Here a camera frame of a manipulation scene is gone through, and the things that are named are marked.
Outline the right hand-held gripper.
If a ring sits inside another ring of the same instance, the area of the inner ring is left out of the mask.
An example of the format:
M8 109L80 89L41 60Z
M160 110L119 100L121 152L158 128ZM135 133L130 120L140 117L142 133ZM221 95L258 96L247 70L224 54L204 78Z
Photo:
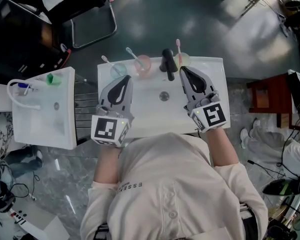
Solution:
M219 93L214 91L213 83L203 71L183 66L179 71L183 92L187 97L184 109L202 132L222 127L227 123L221 106ZM200 94L212 92L200 100Z

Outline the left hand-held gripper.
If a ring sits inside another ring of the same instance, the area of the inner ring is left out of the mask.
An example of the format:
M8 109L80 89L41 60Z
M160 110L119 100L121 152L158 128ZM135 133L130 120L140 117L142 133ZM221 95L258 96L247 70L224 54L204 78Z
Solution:
M96 114L91 120L90 138L99 145L120 148L131 128L133 81L124 75L103 88Z

